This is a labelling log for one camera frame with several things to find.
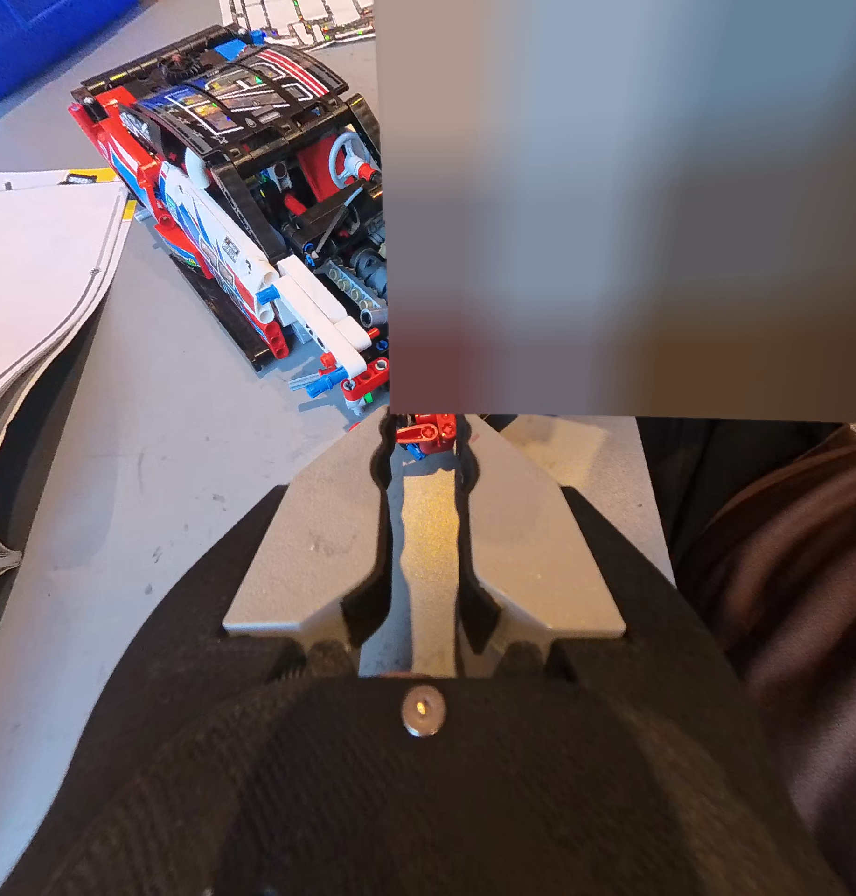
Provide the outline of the open instruction booklet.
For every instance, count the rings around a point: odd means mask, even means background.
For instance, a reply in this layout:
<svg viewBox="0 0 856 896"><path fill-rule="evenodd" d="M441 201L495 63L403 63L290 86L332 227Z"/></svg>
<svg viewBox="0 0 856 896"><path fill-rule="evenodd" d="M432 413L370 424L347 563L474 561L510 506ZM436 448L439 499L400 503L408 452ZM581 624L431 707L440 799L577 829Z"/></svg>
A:
<svg viewBox="0 0 856 896"><path fill-rule="evenodd" d="M111 285L135 210L111 169L0 172L0 446ZM0 575L21 554L0 535Z"/></svg>

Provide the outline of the blue plastic bin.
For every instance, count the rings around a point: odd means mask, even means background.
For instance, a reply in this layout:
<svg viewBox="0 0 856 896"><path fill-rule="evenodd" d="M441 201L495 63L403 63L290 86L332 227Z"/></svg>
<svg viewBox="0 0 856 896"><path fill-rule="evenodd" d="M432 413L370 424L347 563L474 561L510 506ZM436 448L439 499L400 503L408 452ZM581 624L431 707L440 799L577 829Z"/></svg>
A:
<svg viewBox="0 0 856 896"><path fill-rule="evenodd" d="M135 5L133 1L0 1L0 100Z"/></svg>

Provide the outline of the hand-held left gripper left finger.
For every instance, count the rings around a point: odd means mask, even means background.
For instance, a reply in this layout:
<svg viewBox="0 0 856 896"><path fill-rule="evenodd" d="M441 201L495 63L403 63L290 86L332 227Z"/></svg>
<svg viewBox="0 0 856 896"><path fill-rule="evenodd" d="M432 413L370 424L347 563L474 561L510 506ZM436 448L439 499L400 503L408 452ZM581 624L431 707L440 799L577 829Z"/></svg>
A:
<svg viewBox="0 0 856 896"><path fill-rule="evenodd" d="M375 410L285 490L223 619L226 633L361 645L390 608L394 421Z"/></svg>

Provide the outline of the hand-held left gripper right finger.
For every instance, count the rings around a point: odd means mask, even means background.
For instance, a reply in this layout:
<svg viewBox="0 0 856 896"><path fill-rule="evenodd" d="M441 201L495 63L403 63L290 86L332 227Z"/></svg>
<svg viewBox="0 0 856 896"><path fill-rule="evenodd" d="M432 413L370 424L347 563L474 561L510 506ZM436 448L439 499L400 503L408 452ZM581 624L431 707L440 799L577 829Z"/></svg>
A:
<svg viewBox="0 0 856 896"><path fill-rule="evenodd" d="M620 639L626 624L557 482L475 415L457 419L457 460L466 654Z"/></svg>

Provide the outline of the holographic sticker sheet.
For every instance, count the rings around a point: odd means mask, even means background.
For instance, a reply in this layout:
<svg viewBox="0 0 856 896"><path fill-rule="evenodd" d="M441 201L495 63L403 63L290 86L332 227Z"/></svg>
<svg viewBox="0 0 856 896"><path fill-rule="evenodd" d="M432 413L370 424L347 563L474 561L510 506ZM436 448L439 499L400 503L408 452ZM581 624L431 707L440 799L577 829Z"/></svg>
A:
<svg viewBox="0 0 856 896"><path fill-rule="evenodd" d="M375 37L372 1L220 1L224 24L300 49Z"/></svg>

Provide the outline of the toy brick race car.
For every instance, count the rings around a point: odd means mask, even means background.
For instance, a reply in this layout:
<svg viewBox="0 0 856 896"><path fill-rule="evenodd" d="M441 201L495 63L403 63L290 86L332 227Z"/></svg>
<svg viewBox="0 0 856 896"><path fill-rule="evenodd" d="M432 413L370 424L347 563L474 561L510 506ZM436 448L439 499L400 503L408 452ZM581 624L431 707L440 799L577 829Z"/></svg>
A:
<svg viewBox="0 0 856 896"><path fill-rule="evenodd" d="M389 386L379 126L272 30L215 25L83 81L69 111L256 370L369 412Z"/></svg>

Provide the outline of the person's brown hoodie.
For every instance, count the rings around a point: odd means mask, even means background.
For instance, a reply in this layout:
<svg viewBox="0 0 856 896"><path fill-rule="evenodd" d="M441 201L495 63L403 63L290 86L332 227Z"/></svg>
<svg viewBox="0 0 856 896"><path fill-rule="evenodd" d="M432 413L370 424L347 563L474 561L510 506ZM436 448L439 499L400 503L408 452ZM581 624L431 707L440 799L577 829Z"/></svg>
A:
<svg viewBox="0 0 856 896"><path fill-rule="evenodd" d="M773 764L856 894L856 431L839 425L673 546L678 588L756 706Z"/></svg>

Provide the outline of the person's black trousers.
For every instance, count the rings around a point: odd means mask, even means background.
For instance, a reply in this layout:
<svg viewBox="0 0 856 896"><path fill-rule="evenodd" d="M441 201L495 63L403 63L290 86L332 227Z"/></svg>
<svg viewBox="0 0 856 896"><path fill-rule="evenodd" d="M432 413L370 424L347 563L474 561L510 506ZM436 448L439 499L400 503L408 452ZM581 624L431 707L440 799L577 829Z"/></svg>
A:
<svg viewBox="0 0 856 896"><path fill-rule="evenodd" d="M856 442L847 424L636 418L671 564L725 504L806 454Z"/></svg>

